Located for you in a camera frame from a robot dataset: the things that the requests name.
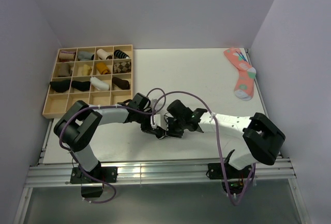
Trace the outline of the black sock with white stripes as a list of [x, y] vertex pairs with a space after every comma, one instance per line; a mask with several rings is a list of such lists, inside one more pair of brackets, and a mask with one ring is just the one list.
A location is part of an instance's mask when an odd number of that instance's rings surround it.
[[167, 138], [171, 138], [171, 137], [172, 137], [172, 136], [169, 135], [167, 131], [165, 131], [165, 132], [163, 133], [163, 135], [162, 135], [160, 138], [158, 138], [158, 140], [163, 140], [163, 139], [167, 139]]

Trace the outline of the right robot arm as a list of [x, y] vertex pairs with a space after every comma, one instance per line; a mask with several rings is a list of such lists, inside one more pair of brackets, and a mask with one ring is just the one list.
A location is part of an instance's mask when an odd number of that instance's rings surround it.
[[209, 113], [207, 109], [192, 111], [180, 100], [175, 100], [167, 111], [172, 115], [168, 130], [181, 137], [185, 130], [192, 132], [214, 132], [232, 136], [239, 144], [230, 148], [224, 162], [224, 172], [236, 177], [242, 169], [256, 162], [272, 166], [285, 141], [284, 133], [263, 113], [254, 116], [231, 116]]

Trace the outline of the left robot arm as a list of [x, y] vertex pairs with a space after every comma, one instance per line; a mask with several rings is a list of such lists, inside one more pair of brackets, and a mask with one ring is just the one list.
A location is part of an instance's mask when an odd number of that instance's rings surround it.
[[54, 133], [59, 137], [60, 146], [69, 151], [82, 169], [82, 176], [88, 182], [103, 180], [106, 175], [101, 163], [94, 155], [90, 141], [100, 125], [111, 123], [138, 123], [145, 133], [161, 139], [166, 136], [168, 125], [161, 118], [154, 120], [151, 101], [138, 93], [111, 106], [94, 106], [82, 100], [76, 101], [55, 124]]

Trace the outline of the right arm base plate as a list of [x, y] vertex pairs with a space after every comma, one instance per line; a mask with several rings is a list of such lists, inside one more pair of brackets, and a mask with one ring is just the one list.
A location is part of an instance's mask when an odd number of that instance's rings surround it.
[[[208, 167], [208, 170], [206, 172], [206, 176], [210, 180], [224, 180], [224, 174], [223, 174], [220, 163], [209, 163], [207, 165], [207, 167]], [[242, 170], [237, 170], [234, 167], [232, 167], [231, 165], [229, 165], [228, 162], [224, 163], [224, 168], [225, 168], [226, 177], [228, 180], [247, 178], [249, 173], [252, 170], [251, 165], [244, 167]]]

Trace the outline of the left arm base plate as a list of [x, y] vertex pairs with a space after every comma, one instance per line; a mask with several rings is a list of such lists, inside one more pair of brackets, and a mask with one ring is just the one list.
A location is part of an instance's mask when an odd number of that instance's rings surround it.
[[79, 167], [71, 171], [71, 184], [115, 183], [117, 180], [117, 167], [99, 167], [86, 172]]

